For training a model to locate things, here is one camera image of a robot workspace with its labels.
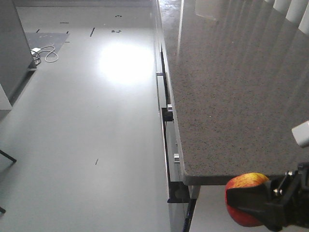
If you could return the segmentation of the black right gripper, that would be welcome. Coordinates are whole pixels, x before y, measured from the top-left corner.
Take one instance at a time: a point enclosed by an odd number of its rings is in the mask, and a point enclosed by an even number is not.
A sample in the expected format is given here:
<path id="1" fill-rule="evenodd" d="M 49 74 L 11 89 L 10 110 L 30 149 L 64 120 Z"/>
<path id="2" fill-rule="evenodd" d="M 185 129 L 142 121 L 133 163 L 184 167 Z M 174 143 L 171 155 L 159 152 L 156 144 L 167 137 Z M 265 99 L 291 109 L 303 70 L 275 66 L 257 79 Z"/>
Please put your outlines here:
<path id="1" fill-rule="evenodd" d="M 261 173 L 239 175 L 226 185 L 226 208 L 244 227 L 278 232 L 289 225 L 309 226 L 309 164 L 270 180 Z"/>

